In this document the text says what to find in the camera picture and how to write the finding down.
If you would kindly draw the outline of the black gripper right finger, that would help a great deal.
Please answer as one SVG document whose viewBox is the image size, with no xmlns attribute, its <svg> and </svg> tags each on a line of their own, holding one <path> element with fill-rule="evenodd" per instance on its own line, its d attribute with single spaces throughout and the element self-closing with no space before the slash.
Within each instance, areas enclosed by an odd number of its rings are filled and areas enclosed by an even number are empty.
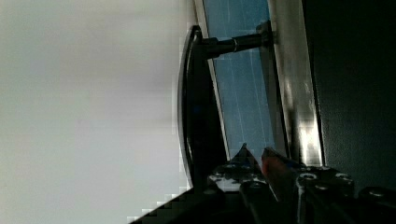
<svg viewBox="0 0 396 224">
<path fill-rule="evenodd" d="M 295 224 L 355 224 L 350 175 L 328 166 L 304 165 L 270 147 L 262 153 L 262 173 Z"/>
</svg>

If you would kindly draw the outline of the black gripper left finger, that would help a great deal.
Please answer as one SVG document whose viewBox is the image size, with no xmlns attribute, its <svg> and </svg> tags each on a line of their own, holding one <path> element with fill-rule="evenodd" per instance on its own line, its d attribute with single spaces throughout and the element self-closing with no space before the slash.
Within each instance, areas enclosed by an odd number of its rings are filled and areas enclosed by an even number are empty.
<svg viewBox="0 0 396 224">
<path fill-rule="evenodd" d="M 266 183 L 261 167 L 246 143 L 229 161 L 216 167 L 207 178 L 209 185 L 222 191 L 238 191 L 246 182 Z"/>
</svg>

